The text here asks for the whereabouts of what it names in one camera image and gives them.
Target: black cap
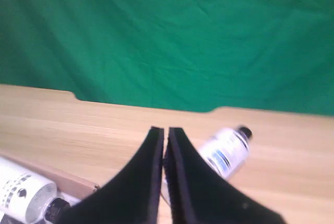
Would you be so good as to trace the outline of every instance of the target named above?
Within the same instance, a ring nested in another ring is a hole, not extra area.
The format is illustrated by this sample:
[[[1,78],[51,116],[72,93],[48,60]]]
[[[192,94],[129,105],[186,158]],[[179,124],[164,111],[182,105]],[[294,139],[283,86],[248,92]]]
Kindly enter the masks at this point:
[[[46,208],[45,219],[51,223],[56,223],[60,215],[69,208],[70,204],[67,201],[55,198]]]
[[[236,131],[238,133],[241,133],[242,135],[245,135],[247,139],[250,139],[252,137],[252,131],[246,126],[239,126]]]

